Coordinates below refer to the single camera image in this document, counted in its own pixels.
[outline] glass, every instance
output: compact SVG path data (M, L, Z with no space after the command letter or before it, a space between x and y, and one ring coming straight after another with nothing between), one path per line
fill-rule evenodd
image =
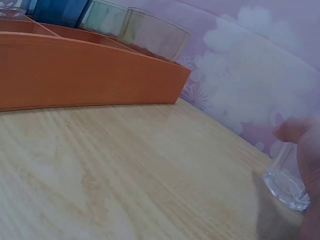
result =
M117 38L124 24L127 10L111 2L94 0L84 27L99 34Z
M31 0L0 0L0 18L22 18L29 8Z
M33 20L39 23L78 28L92 0L38 0Z
M35 7L37 5L38 0L31 0L28 11L26 11L26 15L32 16L35 12Z
M305 210L310 204L297 164L297 145L284 143L263 177L272 194L289 208Z
M118 41L142 54L174 62L189 37L190 34L175 23L130 7Z

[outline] wooden table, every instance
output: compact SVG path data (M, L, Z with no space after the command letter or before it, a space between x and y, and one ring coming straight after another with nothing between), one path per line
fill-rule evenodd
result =
M176 105L0 113L1 240L291 240L270 159Z

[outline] wall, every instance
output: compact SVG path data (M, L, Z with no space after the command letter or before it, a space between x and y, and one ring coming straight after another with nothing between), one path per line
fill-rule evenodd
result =
M181 97L272 157L272 128L319 112L316 0L113 0L190 30Z

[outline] wallpaper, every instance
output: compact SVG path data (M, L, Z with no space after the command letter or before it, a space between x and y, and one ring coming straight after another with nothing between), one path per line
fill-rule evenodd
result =
M187 28L181 97L260 151L281 147L274 126L320 113L320 2L112 0Z

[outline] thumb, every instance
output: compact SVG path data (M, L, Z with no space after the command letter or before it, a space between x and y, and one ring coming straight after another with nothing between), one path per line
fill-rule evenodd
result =
M309 130L310 124L307 119L289 118L282 125L275 127L273 135L282 142L297 144L299 139Z

